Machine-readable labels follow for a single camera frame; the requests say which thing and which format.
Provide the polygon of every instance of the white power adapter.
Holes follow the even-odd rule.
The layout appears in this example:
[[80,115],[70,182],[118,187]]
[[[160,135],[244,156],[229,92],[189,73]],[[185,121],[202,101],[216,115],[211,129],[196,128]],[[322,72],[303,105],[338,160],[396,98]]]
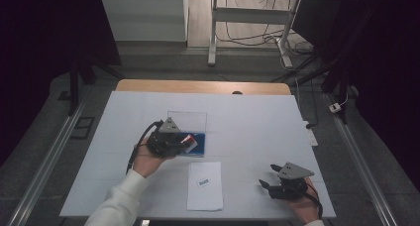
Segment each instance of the white power adapter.
[[339,103],[332,104],[330,105],[330,110],[333,113],[337,113],[341,110],[341,106],[339,105]]

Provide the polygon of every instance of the white paper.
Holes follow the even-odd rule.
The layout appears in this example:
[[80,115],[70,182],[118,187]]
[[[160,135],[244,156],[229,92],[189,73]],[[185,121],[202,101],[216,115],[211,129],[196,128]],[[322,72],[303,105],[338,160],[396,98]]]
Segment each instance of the white paper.
[[187,210],[221,209],[223,209],[223,193],[220,162],[190,164]]

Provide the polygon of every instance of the wooden floor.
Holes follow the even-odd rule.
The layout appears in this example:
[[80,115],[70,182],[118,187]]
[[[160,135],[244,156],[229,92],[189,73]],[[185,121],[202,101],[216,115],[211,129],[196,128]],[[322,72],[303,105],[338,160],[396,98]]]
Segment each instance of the wooden floor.
[[[212,0],[188,0],[189,21],[188,21],[188,46],[190,48],[208,48],[211,33],[211,3]],[[218,7],[239,7],[253,9],[276,9],[287,10],[289,0],[217,0]],[[264,42],[265,37],[281,35],[282,25],[266,24],[239,24],[219,22],[216,26],[216,35],[220,40],[240,39],[259,36],[254,39],[236,40],[249,46],[235,44],[232,42],[217,41],[218,48],[254,48],[254,49],[277,49],[273,41],[258,45]],[[304,40],[294,32],[290,32],[288,39],[292,47]]]

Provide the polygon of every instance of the hand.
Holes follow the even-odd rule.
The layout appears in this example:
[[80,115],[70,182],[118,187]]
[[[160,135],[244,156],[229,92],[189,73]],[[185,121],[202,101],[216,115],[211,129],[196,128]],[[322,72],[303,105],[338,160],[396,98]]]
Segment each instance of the hand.
[[147,141],[148,138],[144,138],[142,140],[133,166],[133,170],[144,178],[154,173],[164,161],[175,158],[171,157],[167,159],[161,159],[154,156],[146,146]]
[[[318,198],[317,193],[314,190],[315,187],[313,186],[312,181],[308,177],[305,177],[305,181],[307,184],[313,187],[311,188],[310,186],[308,186],[308,190],[306,191],[306,193],[314,196],[315,198]],[[294,214],[302,223],[308,224],[312,221],[319,219],[317,205],[307,197],[303,196],[295,200],[284,201],[293,210]]]

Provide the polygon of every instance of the white sleeve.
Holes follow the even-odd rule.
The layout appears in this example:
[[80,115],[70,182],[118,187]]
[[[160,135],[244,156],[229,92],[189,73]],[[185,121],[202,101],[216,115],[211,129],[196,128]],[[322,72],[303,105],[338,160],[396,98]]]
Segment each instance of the white sleeve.
[[315,220],[308,224],[305,224],[305,226],[324,226],[324,222],[322,220]]
[[121,183],[111,187],[85,225],[133,225],[138,217],[139,198],[148,185],[144,177],[130,169]]

